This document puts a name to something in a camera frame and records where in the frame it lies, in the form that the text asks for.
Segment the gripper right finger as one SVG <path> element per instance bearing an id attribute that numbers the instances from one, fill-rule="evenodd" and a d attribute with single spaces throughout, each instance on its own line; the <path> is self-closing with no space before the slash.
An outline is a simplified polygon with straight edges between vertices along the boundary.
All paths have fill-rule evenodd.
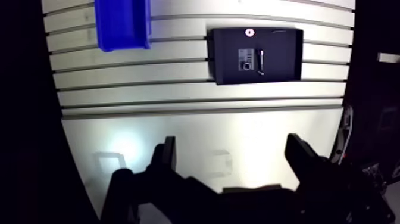
<path id="1" fill-rule="evenodd" d="M 374 182 L 351 164 L 318 155 L 299 135 L 290 133 L 285 159 L 299 180 L 310 223 L 395 223 L 396 216 Z"/>

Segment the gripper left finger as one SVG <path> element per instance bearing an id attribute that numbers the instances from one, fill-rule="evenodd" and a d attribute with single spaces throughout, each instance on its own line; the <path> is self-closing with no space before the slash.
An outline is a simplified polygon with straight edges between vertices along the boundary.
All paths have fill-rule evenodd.
<path id="1" fill-rule="evenodd" d="M 214 223 L 217 193 L 176 172 L 176 139 L 166 137 L 146 170 L 116 170 L 110 180 L 101 223 L 139 223 L 139 206 L 153 204 L 171 223 Z"/>

